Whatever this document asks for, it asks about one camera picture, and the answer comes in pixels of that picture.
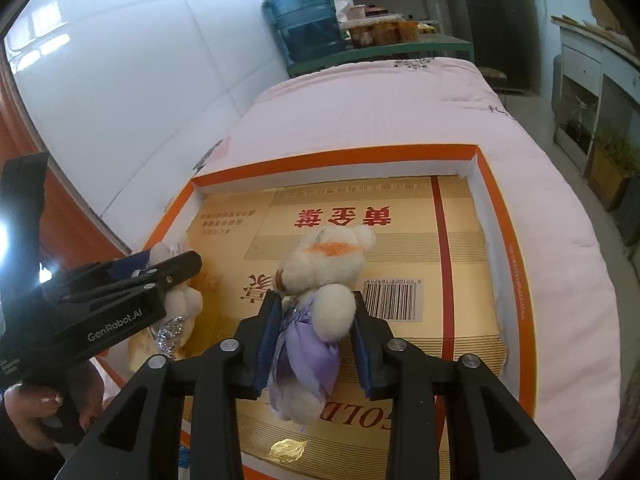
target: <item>concrete floor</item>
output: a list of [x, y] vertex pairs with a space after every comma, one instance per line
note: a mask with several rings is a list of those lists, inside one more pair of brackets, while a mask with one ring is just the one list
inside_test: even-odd
[[582, 202], [600, 243], [600, 251], [616, 289], [620, 317], [621, 390], [625, 391], [631, 373], [640, 358], [640, 283], [629, 261], [613, 216], [602, 208], [600, 200], [587, 186], [578, 169], [553, 142], [554, 115], [550, 102], [538, 96], [509, 95], [507, 110], [545, 150], [553, 164]]

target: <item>person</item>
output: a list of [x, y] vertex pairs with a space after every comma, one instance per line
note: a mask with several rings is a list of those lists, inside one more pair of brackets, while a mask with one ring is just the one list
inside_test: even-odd
[[[85, 362], [72, 371], [80, 378], [84, 403], [79, 424], [87, 431], [103, 409], [104, 383], [98, 370]], [[46, 386], [18, 383], [0, 399], [0, 479], [53, 480], [65, 460], [47, 437], [39, 420], [56, 414], [63, 399]]]

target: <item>purple dress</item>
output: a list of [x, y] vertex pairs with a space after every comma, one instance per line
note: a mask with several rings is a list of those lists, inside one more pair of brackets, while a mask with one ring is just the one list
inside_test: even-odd
[[269, 404], [277, 413], [281, 412], [278, 391], [283, 379], [295, 376], [303, 388], [325, 401], [338, 377], [338, 343], [321, 341], [311, 324], [314, 297], [308, 295], [303, 303], [295, 304], [282, 317], [267, 384]]

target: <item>silver bolt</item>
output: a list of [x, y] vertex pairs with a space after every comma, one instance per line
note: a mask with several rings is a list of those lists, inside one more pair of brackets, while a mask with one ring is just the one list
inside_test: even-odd
[[240, 346], [240, 343], [235, 339], [225, 339], [222, 343], [220, 343], [220, 349], [223, 352], [233, 352], [237, 350]]
[[406, 341], [404, 339], [400, 339], [399, 337], [395, 337], [393, 339], [390, 339], [386, 345], [390, 350], [393, 350], [394, 352], [401, 352], [406, 348]]
[[467, 368], [478, 368], [480, 366], [480, 358], [473, 354], [464, 354], [462, 356], [462, 364]]
[[166, 364], [166, 357], [163, 355], [154, 355], [149, 361], [147, 361], [149, 368], [153, 368], [157, 370], [158, 368], [162, 368]]

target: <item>plush toy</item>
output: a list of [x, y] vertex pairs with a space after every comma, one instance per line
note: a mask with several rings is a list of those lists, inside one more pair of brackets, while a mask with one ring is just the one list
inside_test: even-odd
[[[181, 243], [165, 244], [160, 242], [149, 253], [148, 267], [164, 262], [184, 252]], [[196, 316], [202, 312], [202, 294], [191, 288], [188, 282], [174, 286], [164, 297], [166, 316], [155, 322], [150, 328], [160, 351], [167, 357], [175, 358], [177, 349], [183, 347], [190, 338], [196, 322]]]
[[340, 367], [338, 341], [356, 310], [350, 287], [374, 243], [368, 226], [316, 228], [275, 273], [273, 288], [285, 299], [268, 393], [281, 420], [306, 426], [322, 414]]

